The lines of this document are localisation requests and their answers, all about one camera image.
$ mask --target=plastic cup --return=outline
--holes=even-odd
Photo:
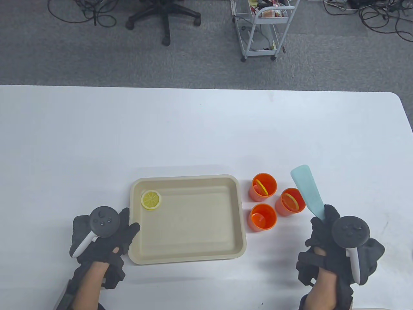
[[[286,206],[283,203],[282,198],[285,194],[291,195],[297,201],[298,210],[291,210],[288,208],[288,206]],[[302,198],[300,191],[293,187],[287,188],[285,191],[283,191],[280,198],[278,198],[278,200],[275,202],[275,210],[281,216],[289,216],[291,214],[300,213],[302,210],[305,209],[305,207],[306,203],[304,202],[304,199]]]
[[[277,213],[270,205],[260,203],[252,208],[248,216],[248,226],[253,231],[269,230],[277,222]]]
[[[262,184],[262,186],[264,186],[268,195],[265,194],[265,191],[257,180]],[[273,176],[268,173],[259,173],[252,179],[251,187],[249,188],[249,196],[252,200],[261,202],[274,195],[276,191],[277,181],[273,178]]]

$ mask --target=lemon slice in cup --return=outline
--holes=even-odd
[[[290,211],[296,212],[299,210],[298,202],[295,200],[293,196],[288,193],[284,193],[281,196],[281,200],[283,204],[289,209]]]
[[[155,210],[161,204],[162,198],[156,190],[150,189],[142,194],[140,203],[146,210]]]
[[[264,190],[265,196],[268,196],[268,191],[267,191],[267,189],[264,187],[264,185],[262,185],[262,183],[261,183],[258,179],[255,179],[255,181],[256,181],[257,184],[258,184],[259,186],[261,186],[261,188]]]

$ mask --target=chair base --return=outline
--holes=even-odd
[[[126,29],[133,30],[135,22],[151,15],[160,15],[164,26],[165,36],[162,39],[162,44],[169,46],[171,43],[171,32],[169,30],[169,14],[182,14],[194,17],[194,25],[201,25],[201,13],[192,11],[182,5],[172,3],[172,0],[152,0],[152,4],[146,9],[130,16],[126,22]]]

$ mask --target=hand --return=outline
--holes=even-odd
[[[121,263],[121,259],[118,260],[116,257],[113,256],[113,253],[116,253],[117,256],[124,255],[128,252],[129,246],[132,243],[133,238],[140,230],[140,225],[138,223],[133,223],[129,226],[129,208],[123,209],[119,213],[120,217],[120,224],[118,230],[109,238],[97,238],[95,242],[91,242],[86,250],[77,258],[80,264],[84,262],[108,262],[110,264],[118,264],[123,265]],[[78,221],[74,227],[79,227],[79,229],[83,229],[82,223],[88,223],[89,216],[82,215],[75,219]],[[79,232],[74,231],[72,236],[72,247],[71,252],[73,252],[76,248],[76,243],[80,239],[79,235],[88,233],[87,232]]]

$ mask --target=floor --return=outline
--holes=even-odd
[[[389,91],[401,98],[413,124],[413,43],[374,33],[354,16],[330,16],[320,2],[302,0],[286,41],[286,54],[240,62],[228,0],[185,0],[202,24],[170,18],[172,43],[161,45],[160,19],[124,28],[143,7],[121,0],[110,29],[67,24],[40,0],[0,2],[0,84]],[[69,0],[52,8],[81,17]]]

